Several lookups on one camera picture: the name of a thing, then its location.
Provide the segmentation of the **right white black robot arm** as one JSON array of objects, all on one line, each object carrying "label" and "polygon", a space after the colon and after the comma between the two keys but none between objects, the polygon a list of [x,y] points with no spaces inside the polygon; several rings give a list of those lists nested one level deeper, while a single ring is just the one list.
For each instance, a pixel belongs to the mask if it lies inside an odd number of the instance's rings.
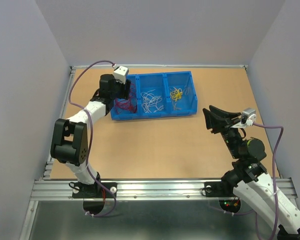
[{"label": "right white black robot arm", "polygon": [[206,181],[200,193],[207,198],[237,197],[272,227],[271,238],[300,240],[300,210],[278,187],[275,173],[262,164],[264,143],[247,138],[245,128],[257,126],[256,110],[228,112],[213,105],[203,108],[206,128],[221,134],[234,161],[220,181]]}]

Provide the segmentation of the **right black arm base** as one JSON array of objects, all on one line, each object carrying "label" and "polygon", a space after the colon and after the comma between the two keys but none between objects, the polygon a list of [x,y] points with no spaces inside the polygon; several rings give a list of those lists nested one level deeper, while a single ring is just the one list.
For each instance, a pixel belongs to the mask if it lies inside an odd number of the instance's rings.
[{"label": "right black arm base", "polygon": [[241,200],[235,196],[232,189],[221,181],[207,181],[203,184],[200,194],[206,198],[217,198],[220,210],[225,214],[237,215],[241,209]]}]

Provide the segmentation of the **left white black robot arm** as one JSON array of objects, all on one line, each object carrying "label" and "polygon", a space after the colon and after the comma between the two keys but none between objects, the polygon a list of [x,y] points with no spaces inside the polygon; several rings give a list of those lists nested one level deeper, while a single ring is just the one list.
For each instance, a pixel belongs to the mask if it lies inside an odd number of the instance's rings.
[{"label": "left white black robot arm", "polygon": [[131,81],[126,74],[103,74],[100,76],[99,88],[85,107],[67,119],[56,120],[50,155],[75,174],[77,182],[69,185],[73,198],[93,199],[104,193],[100,174],[88,162],[88,134],[93,132],[93,124],[111,111],[115,99],[129,98],[130,88]]}]

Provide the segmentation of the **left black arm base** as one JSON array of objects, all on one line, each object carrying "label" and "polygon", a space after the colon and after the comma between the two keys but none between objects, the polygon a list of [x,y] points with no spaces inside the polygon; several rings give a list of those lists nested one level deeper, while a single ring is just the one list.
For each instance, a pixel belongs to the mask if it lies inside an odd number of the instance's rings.
[{"label": "left black arm base", "polygon": [[71,181],[68,186],[72,189],[72,198],[83,200],[83,210],[92,217],[102,215],[106,200],[117,196],[116,182],[102,182],[105,190],[99,184],[91,185]]}]

